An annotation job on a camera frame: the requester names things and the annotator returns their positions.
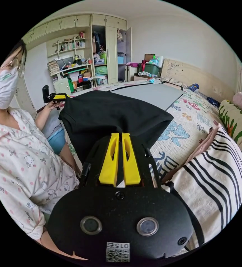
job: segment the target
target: striped pillow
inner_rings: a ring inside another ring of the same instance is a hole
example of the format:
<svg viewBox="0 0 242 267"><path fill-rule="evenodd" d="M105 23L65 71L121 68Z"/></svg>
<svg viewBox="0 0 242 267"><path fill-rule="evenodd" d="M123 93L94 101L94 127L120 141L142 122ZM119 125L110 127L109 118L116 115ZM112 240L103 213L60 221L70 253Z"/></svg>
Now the striped pillow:
<svg viewBox="0 0 242 267"><path fill-rule="evenodd" d="M194 233L186 248L210 241L242 203L242 153L223 127L209 148L185 164L162 188L177 196L190 214Z"/></svg>

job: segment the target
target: face mask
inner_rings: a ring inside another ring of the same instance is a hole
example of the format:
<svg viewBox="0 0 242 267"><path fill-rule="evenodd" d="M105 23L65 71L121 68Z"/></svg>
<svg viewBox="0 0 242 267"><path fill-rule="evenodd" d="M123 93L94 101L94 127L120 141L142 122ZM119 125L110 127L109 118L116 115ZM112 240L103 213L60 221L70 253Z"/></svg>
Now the face mask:
<svg viewBox="0 0 242 267"><path fill-rule="evenodd" d="M7 109L14 97L18 83L18 72L14 75L10 71L3 70L0 73L0 109Z"/></svg>

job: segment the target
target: hello kitty print pajamas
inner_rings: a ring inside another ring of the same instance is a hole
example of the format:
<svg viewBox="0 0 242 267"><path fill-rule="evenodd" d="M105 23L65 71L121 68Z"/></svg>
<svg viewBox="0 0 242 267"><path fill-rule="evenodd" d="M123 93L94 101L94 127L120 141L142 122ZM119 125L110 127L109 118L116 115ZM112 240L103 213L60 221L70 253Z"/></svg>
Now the hello kitty print pajamas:
<svg viewBox="0 0 242 267"><path fill-rule="evenodd" d="M21 130L0 124L0 200L18 226L40 239L57 201L79 184L74 170L54 154L31 115L9 108Z"/></svg>

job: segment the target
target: cream headboard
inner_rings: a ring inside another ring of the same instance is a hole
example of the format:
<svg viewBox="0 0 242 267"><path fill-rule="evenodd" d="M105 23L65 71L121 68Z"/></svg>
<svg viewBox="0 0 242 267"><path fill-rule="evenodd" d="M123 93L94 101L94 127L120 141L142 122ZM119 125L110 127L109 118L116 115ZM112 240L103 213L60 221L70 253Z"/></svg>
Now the cream headboard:
<svg viewBox="0 0 242 267"><path fill-rule="evenodd" d="M219 102L224 99L232 101L235 94L229 86L215 76L197 67L175 60L164 60L161 78L174 78L187 85L197 83L200 86L200 92Z"/></svg>

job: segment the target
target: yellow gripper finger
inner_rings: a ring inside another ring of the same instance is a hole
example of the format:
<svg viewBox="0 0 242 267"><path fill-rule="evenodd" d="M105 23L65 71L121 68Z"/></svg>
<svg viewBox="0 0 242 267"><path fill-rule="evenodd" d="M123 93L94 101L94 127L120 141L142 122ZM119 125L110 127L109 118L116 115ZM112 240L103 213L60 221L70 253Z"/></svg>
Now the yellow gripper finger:
<svg viewBox="0 0 242 267"><path fill-rule="evenodd" d="M125 186L138 185L140 174L129 133L122 133L122 148Z"/></svg>
<svg viewBox="0 0 242 267"><path fill-rule="evenodd" d="M113 133L110 138L102 170L99 176L101 184L113 185L116 187L118 170L119 134Z"/></svg>

